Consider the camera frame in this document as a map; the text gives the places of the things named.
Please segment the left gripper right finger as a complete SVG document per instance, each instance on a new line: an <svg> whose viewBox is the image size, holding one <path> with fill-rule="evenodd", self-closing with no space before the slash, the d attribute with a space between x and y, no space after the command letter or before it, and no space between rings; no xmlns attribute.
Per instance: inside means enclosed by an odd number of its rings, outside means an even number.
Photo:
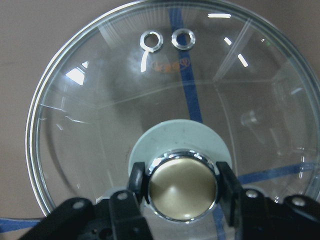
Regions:
<svg viewBox="0 0 320 240"><path fill-rule="evenodd" d="M217 199L237 240L318 240L320 204L295 194L276 203L260 191L243 188L228 163L218 161Z"/></svg>

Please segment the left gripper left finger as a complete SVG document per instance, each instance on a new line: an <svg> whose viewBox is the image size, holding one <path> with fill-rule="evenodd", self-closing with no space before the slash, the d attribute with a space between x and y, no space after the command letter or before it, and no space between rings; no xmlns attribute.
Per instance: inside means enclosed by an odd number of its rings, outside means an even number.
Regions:
<svg viewBox="0 0 320 240"><path fill-rule="evenodd" d="M150 227L141 213L145 178L145 164L136 162L126 189L97 204L82 197L69 198L21 239L151 240Z"/></svg>

